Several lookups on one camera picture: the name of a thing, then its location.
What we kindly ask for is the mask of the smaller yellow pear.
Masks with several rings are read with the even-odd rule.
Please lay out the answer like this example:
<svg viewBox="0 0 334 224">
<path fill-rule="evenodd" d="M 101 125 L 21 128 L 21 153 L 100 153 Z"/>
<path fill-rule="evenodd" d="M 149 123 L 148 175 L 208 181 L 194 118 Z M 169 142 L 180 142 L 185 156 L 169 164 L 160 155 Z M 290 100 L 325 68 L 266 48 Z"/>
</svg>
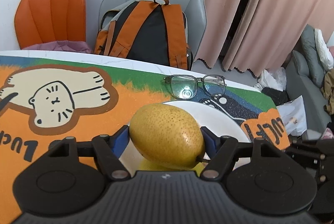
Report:
<svg viewBox="0 0 334 224">
<path fill-rule="evenodd" d="M 145 159 L 169 169 L 192 169 L 205 155 L 197 121 L 172 105 L 149 104 L 138 109 L 130 120 L 129 134 Z"/>
</svg>

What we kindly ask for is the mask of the white round plate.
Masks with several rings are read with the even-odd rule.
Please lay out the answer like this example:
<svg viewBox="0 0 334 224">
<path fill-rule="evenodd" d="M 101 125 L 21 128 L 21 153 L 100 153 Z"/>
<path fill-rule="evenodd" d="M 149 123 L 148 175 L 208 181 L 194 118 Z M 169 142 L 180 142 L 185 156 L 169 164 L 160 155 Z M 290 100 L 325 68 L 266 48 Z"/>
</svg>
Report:
<svg viewBox="0 0 334 224">
<path fill-rule="evenodd" d="M 201 103 L 175 101 L 141 107 L 129 123 L 120 160 L 137 170 L 203 170 L 224 138 L 250 140 L 226 114 Z"/>
</svg>

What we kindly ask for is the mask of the white plastic bags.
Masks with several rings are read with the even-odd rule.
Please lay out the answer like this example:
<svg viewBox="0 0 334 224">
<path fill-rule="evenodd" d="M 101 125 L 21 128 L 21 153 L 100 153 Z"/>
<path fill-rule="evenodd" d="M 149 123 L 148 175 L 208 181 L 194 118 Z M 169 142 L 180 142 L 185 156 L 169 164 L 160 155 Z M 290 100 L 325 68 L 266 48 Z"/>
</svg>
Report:
<svg viewBox="0 0 334 224">
<path fill-rule="evenodd" d="M 289 100 L 286 71 L 283 67 L 273 72 L 263 70 L 254 87 L 272 99 L 289 135 L 301 136 L 307 130 L 303 97 Z"/>
</svg>

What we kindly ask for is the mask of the dark-framed eyeglasses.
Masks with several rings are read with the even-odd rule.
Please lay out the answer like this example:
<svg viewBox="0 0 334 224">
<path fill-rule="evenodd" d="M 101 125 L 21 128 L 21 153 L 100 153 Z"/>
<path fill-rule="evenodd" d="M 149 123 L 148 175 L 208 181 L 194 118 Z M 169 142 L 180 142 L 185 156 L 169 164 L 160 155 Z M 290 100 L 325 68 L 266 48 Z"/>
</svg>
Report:
<svg viewBox="0 0 334 224">
<path fill-rule="evenodd" d="M 195 77 L 188 74 L 174 74 L 163 78 L 171 95 L 177 100 L 191 100 L 201 89 L 207 96 L 220 96 L 225 93 L 224 76 L 211 74 Z"/>
</svg>

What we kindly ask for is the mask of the colourful cat table mat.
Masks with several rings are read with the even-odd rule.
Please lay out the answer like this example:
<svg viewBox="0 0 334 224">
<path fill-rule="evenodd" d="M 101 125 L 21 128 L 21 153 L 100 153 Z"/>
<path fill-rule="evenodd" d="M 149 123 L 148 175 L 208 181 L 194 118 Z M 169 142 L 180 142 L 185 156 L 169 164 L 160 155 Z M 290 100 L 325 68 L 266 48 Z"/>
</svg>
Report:
<svg viewBox="0 0 334 224">
<path fill-rule="evenodd" d="M 115 107 L 104 105 L 93 111 L 80 111 L 67 126 L 39 129 L 34 125 L 35 113 L 28 99 L 35 89 L 48 82 L 49 76 L 42 74 L 15 83 L 14 74 L 48 66 L 84 75 L 101 73 L 104 80 L 100 85 L 114 87 L 117 91 Z M 14 179 L 44 154 L 51 142 L 66 136 L 87 141 L 98 134 L 114 134 L 142 106 L 172 100 L 163 76 L 158 73 L 44 58 L 2 56 L 1 87 L 13 87 L 19 100 L 18 104 L 10 104 L 1 111 L 1 223 L 9 223 L 20 214 L 12 191 Z M 201 103 L 199 113 L 207 128 L 219 124 L 216 134 L 240 136 L 246 140 L 262 137 L 279 149 L 289 145 L 277 108 L 262 93 L 228 87 L 217 98 L 211 98 L 199 90 L 195 101 Z"/>
</svg>

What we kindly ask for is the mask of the grey sofa with cushions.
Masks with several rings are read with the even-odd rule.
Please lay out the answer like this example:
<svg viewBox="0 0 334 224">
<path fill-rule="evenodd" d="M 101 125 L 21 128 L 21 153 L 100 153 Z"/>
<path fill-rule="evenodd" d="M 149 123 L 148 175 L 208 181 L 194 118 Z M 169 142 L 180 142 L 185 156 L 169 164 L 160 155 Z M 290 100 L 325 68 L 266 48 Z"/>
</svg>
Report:
<svg viewBox="0 0 334 224">
<path fill-rule="evenodd" d="M 321 94 L 325 70 L 316 51 L 314 28 L 306 25 L 286 68 L 289 99 L 303 97 L 307 128 L 323 132 L 331 117 L 324 110 L 327 101 Z"/>
</svg>

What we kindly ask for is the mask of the purple cloth on chair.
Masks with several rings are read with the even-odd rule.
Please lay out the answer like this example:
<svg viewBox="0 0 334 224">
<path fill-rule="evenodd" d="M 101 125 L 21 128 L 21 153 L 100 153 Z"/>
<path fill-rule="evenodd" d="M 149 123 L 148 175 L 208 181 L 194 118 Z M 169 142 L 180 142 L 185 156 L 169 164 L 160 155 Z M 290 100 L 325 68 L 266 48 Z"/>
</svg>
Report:
<svg viewBox="0 0 334 224">
<path fill-rule="evenodd" d="M 92 53 L 91 48 L 86 42 L 69 40 L 58 40 L 48 43 L 34 44 L 23 48 L 23 50 Z"/>
</svg>

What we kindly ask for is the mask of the orange and black backpack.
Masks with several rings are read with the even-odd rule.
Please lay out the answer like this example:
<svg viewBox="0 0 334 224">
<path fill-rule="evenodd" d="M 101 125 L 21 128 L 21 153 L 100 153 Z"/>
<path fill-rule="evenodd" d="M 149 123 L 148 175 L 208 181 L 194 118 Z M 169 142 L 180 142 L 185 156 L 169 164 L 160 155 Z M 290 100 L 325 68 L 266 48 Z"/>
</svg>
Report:
<svg viewBox="0 0 334 224">
<path fill-rule="evenodd" d="M 186 15 L 169 0 L 125 2 L 103 14 L 94 53 L 189 70 Z"/>
</svg>

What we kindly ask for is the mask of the orange chair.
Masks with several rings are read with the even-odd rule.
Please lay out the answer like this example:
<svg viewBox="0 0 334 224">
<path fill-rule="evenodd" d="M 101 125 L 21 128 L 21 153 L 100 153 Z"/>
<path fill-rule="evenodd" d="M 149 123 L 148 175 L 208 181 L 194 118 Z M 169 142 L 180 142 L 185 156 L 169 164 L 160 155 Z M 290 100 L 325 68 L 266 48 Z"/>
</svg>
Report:
<svg viewBox="0 0 334 224">
<path fill-rule="evenodd" d="M 14 17 L 21 49 L 54 41 L 86 41 L 85 0 L 21 0 Z"/>
</svg>

